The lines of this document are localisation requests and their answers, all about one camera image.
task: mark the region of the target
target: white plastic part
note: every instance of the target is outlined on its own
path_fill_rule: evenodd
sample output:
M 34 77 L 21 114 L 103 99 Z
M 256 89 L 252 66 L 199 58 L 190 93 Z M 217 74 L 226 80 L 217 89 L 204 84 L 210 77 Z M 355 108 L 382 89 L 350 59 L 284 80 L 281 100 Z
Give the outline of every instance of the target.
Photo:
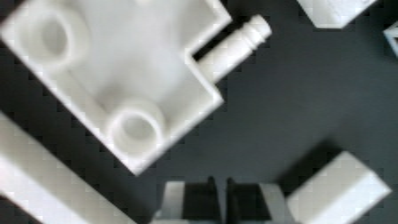
M 316 28 L 341 29 L 377 0 L 297 0 Z
M 268 23 L 261 16 L 254 16 L 243 28 L 234 31 L 199 61 L 201 70 L 211 82 L 217 82 L 231 72 L 270 35 Z
M 256 17 L 227 51 L 215 49 L 222 69 L 211 74 L 218 67 L 206 59 L 201 67 L 192 55 L 229 21 L 218 0 L 27 0 L 0 28 L 11 50 L 137 175 L 220 106 L 215 81 L 270 33 Z
M 0 113 L 0 193 L 42 224 L 133 224 Z
M 286 205 L 281 187 L 275 184 L 259 184 L 259 190 L 272 217 L 272 221 L 266 221 L 265 224 L 297 224 Z
M 163 204 L 156 220 L 183 218 L 183 196 L 185 196 L 185 182 L 170 181 L 165 184 Z
M 398 57 L 398 22 L 393 24 L 393 26 L 384 30 L 384 35 L 389 41 L 389 45 Z
M 361 161 L 343 152 L 288 198 L 302 224 L 350 224 L 391 189 Z

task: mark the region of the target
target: dark background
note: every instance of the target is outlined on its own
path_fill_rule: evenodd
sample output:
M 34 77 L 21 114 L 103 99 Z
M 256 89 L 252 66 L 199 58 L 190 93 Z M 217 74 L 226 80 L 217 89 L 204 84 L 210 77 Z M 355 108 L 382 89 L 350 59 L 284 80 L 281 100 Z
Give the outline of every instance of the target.
M 21 1 L 0 2 L 3 19 Z M 224 106 L 140 177 L 115 160 L 3 44 L 0 48 L 0 110 L 138 223 L 151 220 L 167 180 L 201 182 L 213 175 L 226 211 L 226 178 L 284 183 L 311 152 L 332 157 L 330 145 L 353 153 L 398 192 L 398 59 L 382 35 L 398 21 L 398 1 L 378 0 L 341 31 L 314 29 L 295 0 L 224 3 L 233 26 L 261 14 L 273 35 L 218 83 Z M 325 140 L 327 146 L 316 147 Z M 320 160 L 304 163 L 307 170 L 314 171 L 311 164 Z M 288 193 L 293 184 L 282 187 Z M 5 199 L 0 223 L 28 223 Z M 396 193 L 357 223 L 398 223 Z

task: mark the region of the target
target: circular hole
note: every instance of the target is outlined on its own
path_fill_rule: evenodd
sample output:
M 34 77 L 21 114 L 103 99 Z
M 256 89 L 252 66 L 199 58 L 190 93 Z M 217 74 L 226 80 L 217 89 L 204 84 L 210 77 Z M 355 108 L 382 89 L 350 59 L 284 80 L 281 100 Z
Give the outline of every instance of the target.
M 140 117 L 133 117 L 126 120 L 124 125 L 126 136 L 135 141 L 151 141 L 154 138 L 154 130 L 147 121 Z
M 58 56 L 66 50 L 67 38 L 64 27 L 53 19 L 44 21 L 41 39 L 50 54 L 53 54 L 53 56 Z

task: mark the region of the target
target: mounting hole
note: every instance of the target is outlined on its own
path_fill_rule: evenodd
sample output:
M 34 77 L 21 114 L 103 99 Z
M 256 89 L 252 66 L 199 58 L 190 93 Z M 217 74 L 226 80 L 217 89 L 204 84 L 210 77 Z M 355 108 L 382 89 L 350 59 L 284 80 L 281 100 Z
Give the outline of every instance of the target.
M 151 142 L 154 140 L 153 126 L 142 117 L 135 116 L 126 119 L 124 134 L 135 141 Z
M 41 29 L 42 47 L 50 54 L 58 57 L 67 47 L 67 36 L 62 24 L 55 19 L 48 19 Z
M 133 100 L 115 109 L 106 135 L 115 148 L 142 157 L 163 144 L 165 119 L 160 108 L 146 100 Z

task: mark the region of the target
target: white rectangular block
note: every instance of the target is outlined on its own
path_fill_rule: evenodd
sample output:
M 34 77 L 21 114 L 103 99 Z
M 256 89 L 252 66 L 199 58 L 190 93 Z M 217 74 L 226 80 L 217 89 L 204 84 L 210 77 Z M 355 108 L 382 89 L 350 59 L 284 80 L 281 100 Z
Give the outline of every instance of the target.
M 318 28 L 341 29 L 377 0 L 298 0 Z
M 350 224 L 391 189 L 361 161 L 343 152 L 288 198 L 302 224 Z
M 42 224 L 135 224 L 2 113 L 0 194 Z

